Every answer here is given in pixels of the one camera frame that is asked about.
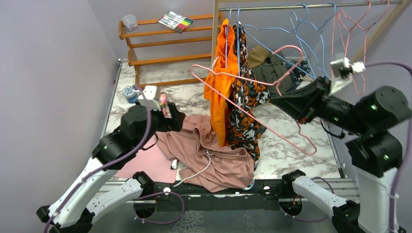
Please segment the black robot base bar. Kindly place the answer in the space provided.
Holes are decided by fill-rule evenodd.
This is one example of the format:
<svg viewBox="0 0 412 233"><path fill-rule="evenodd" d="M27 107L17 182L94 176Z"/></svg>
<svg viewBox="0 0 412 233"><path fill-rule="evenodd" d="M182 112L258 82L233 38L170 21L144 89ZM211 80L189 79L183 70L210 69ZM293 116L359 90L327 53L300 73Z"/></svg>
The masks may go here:
<svg viewBox="0 0 412 233"><path fill-rule="evenodd" d="M255 180L249 190L229 188L209 192L201 186L184 183L173 187L155 183L155 197L134 200L132 209L139 214L186 211L279 210L280 203L299 201L292 186L280 179Z"/></svg>

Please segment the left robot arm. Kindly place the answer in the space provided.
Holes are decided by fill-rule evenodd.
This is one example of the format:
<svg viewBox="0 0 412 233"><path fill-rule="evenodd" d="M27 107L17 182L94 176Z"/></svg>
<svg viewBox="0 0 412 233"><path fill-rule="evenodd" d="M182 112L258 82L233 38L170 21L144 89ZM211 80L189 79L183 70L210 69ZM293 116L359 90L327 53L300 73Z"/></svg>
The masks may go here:
<svg viewBox="0 0 412 233"><path fill-rule="evenodd" d="M155 196L153 180L136 172L120 187L99 197L100 188L132 160L157 132L179 132L186 115L168 102L171 117L159 107L136 104L121 117L120 125L102 137L85 168L70 188L51 205L36 214L46 224L46 233L87 233L101 217L132 199Z"/></svg>

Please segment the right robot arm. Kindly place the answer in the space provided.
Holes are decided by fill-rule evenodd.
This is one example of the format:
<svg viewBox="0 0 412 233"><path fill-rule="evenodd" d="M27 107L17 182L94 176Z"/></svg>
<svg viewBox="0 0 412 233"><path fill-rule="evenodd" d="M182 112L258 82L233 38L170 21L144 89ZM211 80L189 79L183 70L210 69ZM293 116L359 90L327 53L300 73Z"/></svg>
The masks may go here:
<svg viewBox="0 0 412 233"><path fill-rule="evenodd" d="M340 233L404 232L397 223L392 184L406 157L389 132L412 116L400 90L383 86L353 105L333 96L331 81L319 77L301 89L276 94L271 101L301 124L318 117L355 135L346 147L358 175L360 202L333 194L300 170L283 175L276 193L308 199Z"/></svg>

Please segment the camouflage orange black shorts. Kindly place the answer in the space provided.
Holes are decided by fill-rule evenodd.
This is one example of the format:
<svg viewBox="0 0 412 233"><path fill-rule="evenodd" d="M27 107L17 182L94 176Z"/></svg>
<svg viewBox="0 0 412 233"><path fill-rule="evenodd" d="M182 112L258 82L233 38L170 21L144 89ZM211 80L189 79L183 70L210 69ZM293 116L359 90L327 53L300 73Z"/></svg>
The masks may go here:
<svg viewBox="0 0 412 233"><path fill-rule="evenodd" d="M241 23L239 23L239 26L240 76L256 80L248 64L246 34ZM269 100L269 91L262 84L235 79L232 83L232 88L233 91L230 95L230 100L251 115L253 115L253 108L260 106ZM230 106L229 109L229 145L232 149L246 149L254 161L254 166L257 166L260 158L258 141L266 131L266 128L244 114L234 105Z"/></svg>

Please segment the pink shorts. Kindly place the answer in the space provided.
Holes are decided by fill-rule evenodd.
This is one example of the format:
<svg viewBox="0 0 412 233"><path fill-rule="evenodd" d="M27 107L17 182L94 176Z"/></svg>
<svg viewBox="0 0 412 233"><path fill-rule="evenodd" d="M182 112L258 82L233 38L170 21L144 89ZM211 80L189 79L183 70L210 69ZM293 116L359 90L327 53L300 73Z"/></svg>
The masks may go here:
<svg viewBox="0 0 412 233"><path fill-rule="evenodd" d="M245 188L254 178L254 161L246 149L220 147L209 116L187 116L179 132L157 133L157 145L165 156L177 159L184 183L209 192Z"/></svg>

